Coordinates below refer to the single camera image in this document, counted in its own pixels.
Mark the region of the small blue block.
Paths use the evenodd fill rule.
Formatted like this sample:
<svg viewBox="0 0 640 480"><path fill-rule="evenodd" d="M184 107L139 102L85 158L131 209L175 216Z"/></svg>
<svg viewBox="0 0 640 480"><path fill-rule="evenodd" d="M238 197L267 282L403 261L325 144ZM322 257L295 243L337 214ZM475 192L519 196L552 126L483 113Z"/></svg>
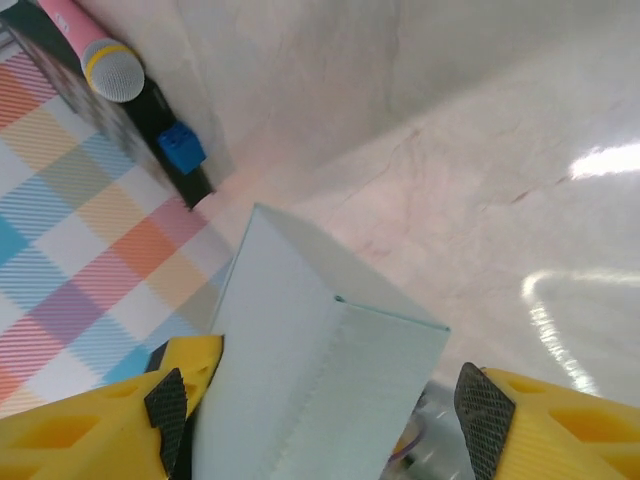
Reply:
<svg viewBox="0 0 640 480"><path fill-rule="evenodd" d="M206 160L206 153L196 134L183 122L175 122L157 137L169 162L183 175L195 171Z"/></svg>

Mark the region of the black grey checkerboard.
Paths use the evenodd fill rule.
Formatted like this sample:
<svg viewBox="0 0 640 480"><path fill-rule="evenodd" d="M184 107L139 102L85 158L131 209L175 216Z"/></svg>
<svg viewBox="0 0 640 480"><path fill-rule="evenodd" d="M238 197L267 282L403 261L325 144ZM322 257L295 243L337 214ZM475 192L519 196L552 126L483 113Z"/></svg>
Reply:
<svg viewBox="0 0 640 480"><path fill-rule="evenodd" d="M26 51L71 109L129 157L171 185L189 209L215 192L202 167L183 173L158 142L177 123L158 85L145 79L142 93L118 104L95 93L81 71L78 56L35 1L0 2L0 30L6 29Z"/></svg>

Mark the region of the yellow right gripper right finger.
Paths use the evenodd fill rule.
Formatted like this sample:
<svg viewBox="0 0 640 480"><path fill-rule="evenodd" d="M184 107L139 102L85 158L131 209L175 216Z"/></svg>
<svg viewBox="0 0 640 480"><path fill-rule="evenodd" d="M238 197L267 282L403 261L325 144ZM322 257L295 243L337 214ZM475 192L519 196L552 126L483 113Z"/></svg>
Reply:
<svg viewBox="0 0 640 480"><path fill-rule="evenodd" d="M640 408L470 362L454 408L476 480L640 480Z"/></svg>

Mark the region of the mint green paper box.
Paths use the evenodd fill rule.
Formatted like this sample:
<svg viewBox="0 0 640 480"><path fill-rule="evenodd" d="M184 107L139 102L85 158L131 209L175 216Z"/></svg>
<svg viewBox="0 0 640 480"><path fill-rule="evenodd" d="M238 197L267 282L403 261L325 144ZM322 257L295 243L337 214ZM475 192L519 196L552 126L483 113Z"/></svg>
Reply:
<svg viewBox="0 0 640 480"><path fill-rule="evenodd" d="M252 211L192 480L379 480L450 330L315 225Z"/></svg>

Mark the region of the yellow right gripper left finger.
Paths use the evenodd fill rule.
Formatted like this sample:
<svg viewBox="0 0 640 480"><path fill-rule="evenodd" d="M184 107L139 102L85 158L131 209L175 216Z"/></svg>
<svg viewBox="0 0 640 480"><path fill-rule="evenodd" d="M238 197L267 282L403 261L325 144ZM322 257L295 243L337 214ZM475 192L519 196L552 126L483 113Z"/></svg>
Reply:
<svg viewBox="0 0 640 480"><path fill-rule="evenodd" d="M170 480L187 417L179 369L0 420L0 480Z"/></svg>

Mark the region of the pink toy microphone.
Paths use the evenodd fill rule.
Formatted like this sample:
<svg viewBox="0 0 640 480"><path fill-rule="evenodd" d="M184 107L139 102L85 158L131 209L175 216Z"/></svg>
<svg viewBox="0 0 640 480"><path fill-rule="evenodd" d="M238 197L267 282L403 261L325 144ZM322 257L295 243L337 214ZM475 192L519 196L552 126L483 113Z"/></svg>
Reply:
<svg viewBox="0 0 640 480"><path fill-rule="evenodd" d="M90 88L115 103L134 100L145 84L136 54L113 39L73 0L38 0L78 56Z"/></svg>

